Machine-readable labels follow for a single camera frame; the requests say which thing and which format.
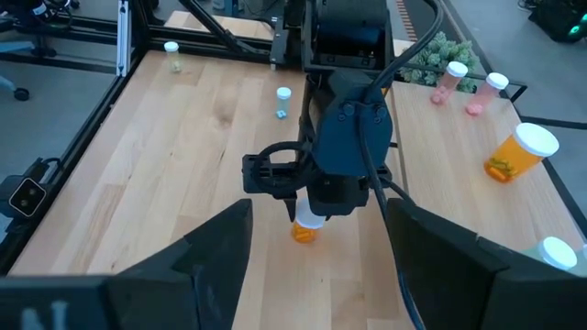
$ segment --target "chair wheel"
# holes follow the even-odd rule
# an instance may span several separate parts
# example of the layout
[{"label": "chair wheel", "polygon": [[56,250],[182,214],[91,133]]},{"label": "chair wheel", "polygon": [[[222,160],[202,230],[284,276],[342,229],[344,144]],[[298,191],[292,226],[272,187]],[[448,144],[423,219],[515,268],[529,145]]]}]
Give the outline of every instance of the chair wheel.
[{"label": "chair wheel", "polygon": [[26,90],[24,88],[17,88],[15,90],[15,98],[18,101],[26,101],[26,100],[28,100],[29,97],[30,97],[30,93],[28,93],[28,90]]}]

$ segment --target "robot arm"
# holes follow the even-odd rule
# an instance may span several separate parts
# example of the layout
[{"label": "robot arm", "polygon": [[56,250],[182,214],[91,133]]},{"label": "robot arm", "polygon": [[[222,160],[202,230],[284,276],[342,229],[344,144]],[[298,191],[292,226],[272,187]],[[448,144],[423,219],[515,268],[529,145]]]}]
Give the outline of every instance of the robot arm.
[{"label": "robot arm", "polygon": [[[374,6],[384,6],[380,0],[371,1]],[[365,9],[361,15],[355,11],[349,15],[342,9],[352,6],[352,2],[306,2],[299,34],[311,34],[307,39],[313,42],[300,47],[306,49],[301,56],[308,75],[298,140],[273,144],[258,155],[245,155],[242,171],[246,193],[268,193],[285,201],[293,221],[299,189],[307,188],[312,212],[328,219],[332,215],[349,215],[355,207],[365,206],[372,188],[384,215],[382,189],[397,186],[384,164],[393,123],[381,88],[389,87],[395,72],[438,31],[443,12],[437,0],[425,1],[437,14],[431,28],[410,49],[382,67],[388,61],[386,45],[391,32],[386,29],[389,20],[381,19],[381,11]],[[328,42],[338,20],[346,23],[345,33],[336,36],[337,42]],[[333,47],[344,44],[354,45],[355,51]],[[271,163],[272,153],[288,149],[295,151],[295,161]]]}]

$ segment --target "clear pill bottle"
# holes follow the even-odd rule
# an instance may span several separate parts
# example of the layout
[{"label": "clear pill bottle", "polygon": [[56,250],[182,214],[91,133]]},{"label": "clear pill bottle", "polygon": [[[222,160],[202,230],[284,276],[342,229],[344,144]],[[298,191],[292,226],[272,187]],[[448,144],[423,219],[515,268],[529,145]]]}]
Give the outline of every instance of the clear pill bottle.
[{"label": "clear pill bottle", "polygon": [[292,90],[287,87],[280,87],[277,89],[277,108],[275,115],[284,119],[290,112],[290,99],[292,98]]},{"label": "clear pill bottle", "polygon": [[182,71],[182,63],[180,62],[180,45],[175,41],[165,42],[163,45],[167,53],[167,62],[170,70],[174,73]]},{"label": "clear pill bottle", "polygon": [[457,88],[462,77],[467,75],[467,66],[461,62],[452,61],[447,65],[447,69],[444,72],[440,82],[438,82],[437,88],[430,96],[430,102],[435,105],[443,105],[447,102],[449,97]]},{"label": "clear pill bottle", "polygon": [[471,98],[465,111],[471,116],[480,115],[499,93],[507,87],[510,81],[501,73],[492,72],[485,78],[485,83],[479,87]]}]

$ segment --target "orange pill bottle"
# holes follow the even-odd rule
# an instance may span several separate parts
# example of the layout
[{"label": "orange pill bottle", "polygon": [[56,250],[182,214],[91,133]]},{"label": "orange pill bottle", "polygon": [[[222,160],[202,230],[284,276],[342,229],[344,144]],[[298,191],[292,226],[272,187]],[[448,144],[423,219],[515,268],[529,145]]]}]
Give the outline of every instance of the orange pill bottle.
[{"label": "orange pill bottle", "polygon": [[298,243],[312,243],[318,238],[319,230],[324,226],[325,216],[315,215],[310,210],[307,198],[301,199],[295,206],[295,219],[292,237]]},{"label": "orange pill bottle", "polygon": [[510,182],[559,150],[557,138],[544,127],[522,123],[485,161],[487,174],[499,182]]}]

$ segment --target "pink pill bottle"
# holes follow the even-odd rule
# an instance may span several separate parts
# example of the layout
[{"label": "pink pill bottle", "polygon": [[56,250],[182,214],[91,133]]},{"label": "pink pill bottle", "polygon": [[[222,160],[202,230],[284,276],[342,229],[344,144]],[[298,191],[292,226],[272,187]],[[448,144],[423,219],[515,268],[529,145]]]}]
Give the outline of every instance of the pink pill bottle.
[{"label": "pink pill bottle", "polygon": [[471,98],[465,111],[471,116],[480,115],[499,93],[510,83],[501,73],[489,73],[485,83],[479,87],[477,93]]},{"label": "pink pill bottle", "polygon": [[452,61],[447,65],[447,70],[444,72],[437,88],[430,96],[430,102],[435,105],[443,105],[447,102],[452,92],[457,88],[462,77],[467,75],[467,66],[461,62]]}]

